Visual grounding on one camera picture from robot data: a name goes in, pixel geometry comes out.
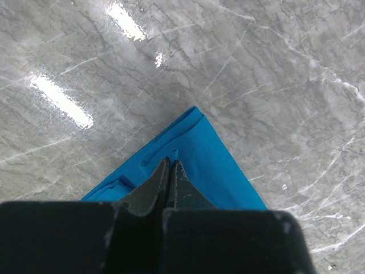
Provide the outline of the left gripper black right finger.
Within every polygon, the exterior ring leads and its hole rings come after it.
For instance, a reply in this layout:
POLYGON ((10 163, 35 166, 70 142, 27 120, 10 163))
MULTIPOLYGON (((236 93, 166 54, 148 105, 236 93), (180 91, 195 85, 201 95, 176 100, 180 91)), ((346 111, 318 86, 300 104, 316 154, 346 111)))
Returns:
POLYGON ((314 273, 302 229, 285 211, 212 205, 175 161, 163 211, 163 273, 314 273))

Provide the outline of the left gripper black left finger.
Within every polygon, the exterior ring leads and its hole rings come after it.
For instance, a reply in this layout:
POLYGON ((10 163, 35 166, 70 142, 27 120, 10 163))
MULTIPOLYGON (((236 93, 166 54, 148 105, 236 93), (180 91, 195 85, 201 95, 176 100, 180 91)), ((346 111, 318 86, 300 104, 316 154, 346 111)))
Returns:
POLYGON ((170 162, 114 202, 4 202, 2 273, 156 273, 170 162))

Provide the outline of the teal t shirt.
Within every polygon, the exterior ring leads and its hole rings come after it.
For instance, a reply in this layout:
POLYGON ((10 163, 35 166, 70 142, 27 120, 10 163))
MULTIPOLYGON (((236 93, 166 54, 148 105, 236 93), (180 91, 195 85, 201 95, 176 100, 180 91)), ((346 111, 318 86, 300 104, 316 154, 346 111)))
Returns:
POLYGON ((190 182, 218 208, 267 208, 196 106, 185 111, 82 199, 120 200, 144 183, 164 158, 171 163, 181 161, 190 182))

